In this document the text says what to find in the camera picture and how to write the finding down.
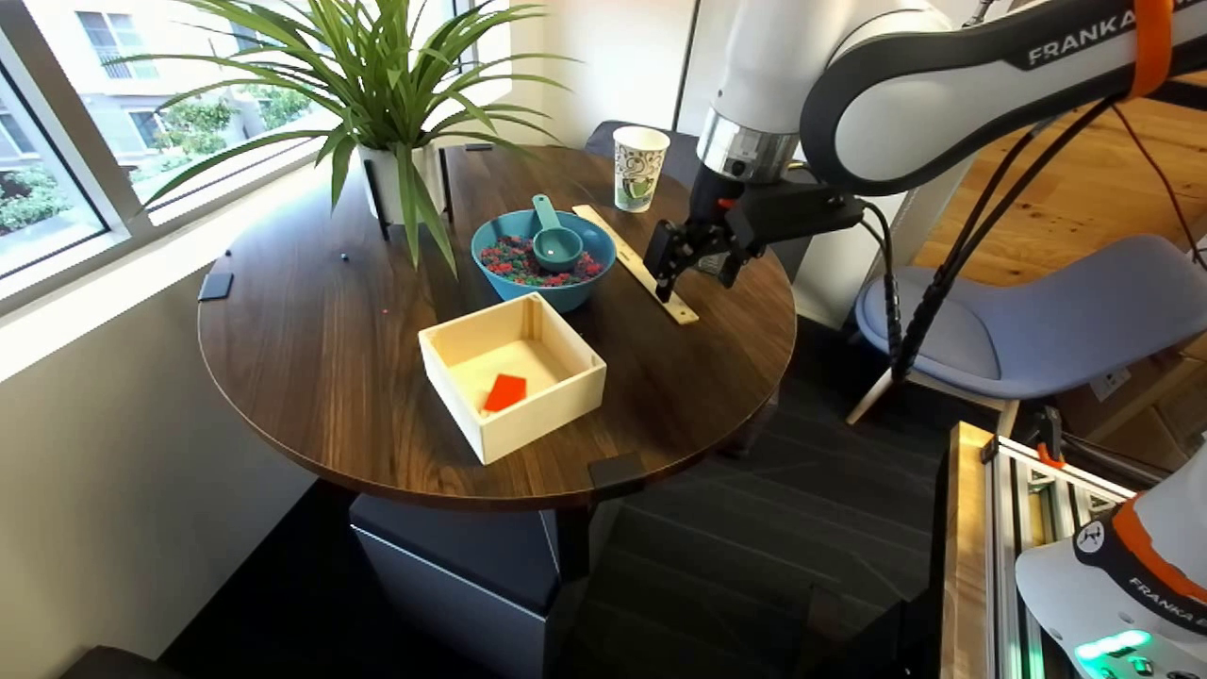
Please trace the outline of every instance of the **window sill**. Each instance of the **window sill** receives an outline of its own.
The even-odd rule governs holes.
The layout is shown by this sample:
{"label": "window sill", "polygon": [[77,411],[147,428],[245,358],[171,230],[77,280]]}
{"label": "window sill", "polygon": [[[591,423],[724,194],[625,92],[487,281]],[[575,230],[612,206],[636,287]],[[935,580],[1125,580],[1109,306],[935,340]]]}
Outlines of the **window sill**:
{"label": "window sill", "polygon": [[183,274],[206,266],[226,245],[245,230],[269,217],[279,203],[298,191],[329,188],[322,167],[295,167],[265,186],[251,194],[226,199],[211,212],[190,212],[182,224],[163,236],[132,247],[127,255],[93,266],[49,294],[0,315],[0,383],[28,367],[49,358],[70,340],[102,329],[126,307],[147,300],[150,294],[182,281]]}

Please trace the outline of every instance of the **orange object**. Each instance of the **orange object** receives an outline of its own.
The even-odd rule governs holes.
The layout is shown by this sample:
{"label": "orange object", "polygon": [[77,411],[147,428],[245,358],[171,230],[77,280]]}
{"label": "orange object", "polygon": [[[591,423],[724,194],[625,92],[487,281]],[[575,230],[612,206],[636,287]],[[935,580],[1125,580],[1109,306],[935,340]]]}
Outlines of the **orange object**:
{"label": "orange object", "polygon": [[503,406],[514,406],[518,398],[523,398],[529,392],[529,379],[518,377],[518,374],[497,374],[489,392],[487,392],[487,411],[503,411]]}
{"label": "orange object", "polygon": [[1137,75],[1130,97],[1157,89],[1173,65],[1173,0],[1130,0],[1137,8]]}
{"label": "orange object", "polygon": [[1197,585],[1191,577],[1184,577],[1173,561],[1167,561],[1153,546],[1153,540],[1148,535],[1139,511],[1137,511],[1137,497],[1125,501],[1115,511],[1111,511],[1111,529],[1115,535],[1125,540],[1125,546],[1137,554],[1137,561],[1157,577],[1167,589],[1173,589],[1175,594],[1187,594],[1187,598],[1207,598],[1207,589]]}

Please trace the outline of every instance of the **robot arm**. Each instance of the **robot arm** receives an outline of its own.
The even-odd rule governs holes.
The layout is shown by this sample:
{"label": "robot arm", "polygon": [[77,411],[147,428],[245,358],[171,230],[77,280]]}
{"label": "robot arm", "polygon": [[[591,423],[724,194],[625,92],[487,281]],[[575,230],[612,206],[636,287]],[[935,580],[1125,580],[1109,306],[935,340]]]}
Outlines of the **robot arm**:
{"label": "robot arm", "polygon": [[[1173,0],[1169,75],[1207,66],[1207,0]],[[767,241],[861,222],[861,199],[950,168],[997,135],[1126,92],[1130,0],[1047,0],[950,27],[924,0],[748,0],[704,119],[689,216],[646,265],[674,274],[724,258],[730,281]],[[786,172],[793,148],[807,172]]]}

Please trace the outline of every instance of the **plant pot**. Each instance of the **plant pot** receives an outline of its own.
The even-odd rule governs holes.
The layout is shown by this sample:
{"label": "plant pot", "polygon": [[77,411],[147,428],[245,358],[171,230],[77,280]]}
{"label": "plant pot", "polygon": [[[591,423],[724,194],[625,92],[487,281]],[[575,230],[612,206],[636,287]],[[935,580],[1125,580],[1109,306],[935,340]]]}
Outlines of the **plant pot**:
{"label": "plant pot", "polygon": [[372,217],[382,222],[382,236],[392,241],[397,230],[420,233],[436,230],[436,216],[446,216],[446,180],[436,167],[436,148],[357,148],[365,167],[365,199]]}

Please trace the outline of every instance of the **red block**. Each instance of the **red block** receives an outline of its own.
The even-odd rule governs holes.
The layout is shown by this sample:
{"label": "red block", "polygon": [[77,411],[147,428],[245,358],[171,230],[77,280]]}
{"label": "red block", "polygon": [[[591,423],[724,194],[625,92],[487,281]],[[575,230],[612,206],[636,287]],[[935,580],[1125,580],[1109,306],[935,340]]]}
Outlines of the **red block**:
{"label": "red block", "polygon": [[497,374],[495,377],[495,389],[487,392],[487,411],[503,411],[503,406],[514,406],[518,398],[523,398],[529,392],[529,379],[518,377],[518,374]]}

